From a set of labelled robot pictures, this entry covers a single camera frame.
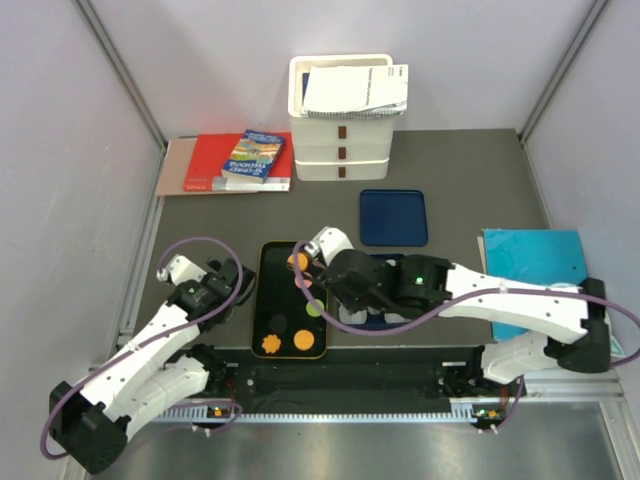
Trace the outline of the orange round cookie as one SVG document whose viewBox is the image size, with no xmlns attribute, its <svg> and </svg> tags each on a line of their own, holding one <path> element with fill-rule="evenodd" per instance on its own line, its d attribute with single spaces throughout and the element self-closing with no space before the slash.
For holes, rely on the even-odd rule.
<svg viewBox="0 0 640 480">
<path fill-rule="evenodd" d="M 299 351 L 308 351 L 315 344 L 315 336 L 311 331 L 301 329 L 294 334 L 293 343 Z"/>
<path fill-rule="evenodd" d="M 304 272 L 309 267 L 309 258 L 304 253 L 290 255 L 287 258 L 287 267 L 290 270 L 293 270 L 295 267 L 297 267 L 301 272 Z"/>
</svg>

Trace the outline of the orange round cookie bottom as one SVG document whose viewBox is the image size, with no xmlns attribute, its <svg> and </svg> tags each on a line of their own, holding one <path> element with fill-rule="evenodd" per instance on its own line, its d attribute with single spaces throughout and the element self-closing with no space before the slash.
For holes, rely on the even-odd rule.
<svg viewBox="0 0 640 480">
<path fill-rule="evenodd" d="M 315 336 L 311 331 L 301 329 L 294 334 L 293 343 L 299 351 L 308 351 L 315 344 Z"/>
</svg>

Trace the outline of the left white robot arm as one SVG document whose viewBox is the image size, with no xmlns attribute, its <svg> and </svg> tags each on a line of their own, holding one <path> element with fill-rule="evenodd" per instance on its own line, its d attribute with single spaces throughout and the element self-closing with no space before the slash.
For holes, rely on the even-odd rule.
<svg viewBox="0 0 640 480">
<path fill-rule="evenodd" d="M 202 269 L 182 255 L 157 272 L 173 292 L 153 318 L 111 359 L 112 367 L 50 394 L 50 437 L 88 473 L 114 465 L 134 436 L 189 397 L 221 399 L 216 416 L 237 412 L 231 374 L 197 338 L 230 319 L 252 293 L 256 274 L 233 259 Z"/>
</svg>

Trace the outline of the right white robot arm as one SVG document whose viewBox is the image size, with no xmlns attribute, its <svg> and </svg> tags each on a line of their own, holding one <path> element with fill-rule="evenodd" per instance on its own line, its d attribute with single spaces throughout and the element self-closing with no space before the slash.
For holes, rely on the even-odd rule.
<svg viewBox="0 0 640 480">
<path fill-rule="evenodd" d="M 434 317 L 471 318 L 522 329 L 507 341 L 477 347 L 469 388 L 487 396 L 530 372 L 559 367 L 599 374 L 611 367 L 603 281 L 541 286 L 490 276 L 427 255 L 386 261 L 354 248 L 320 255 L 321 286 L 344 317 L 370 312 L 393 319 L 384 334 L 403 333 Z"/>
</svg>

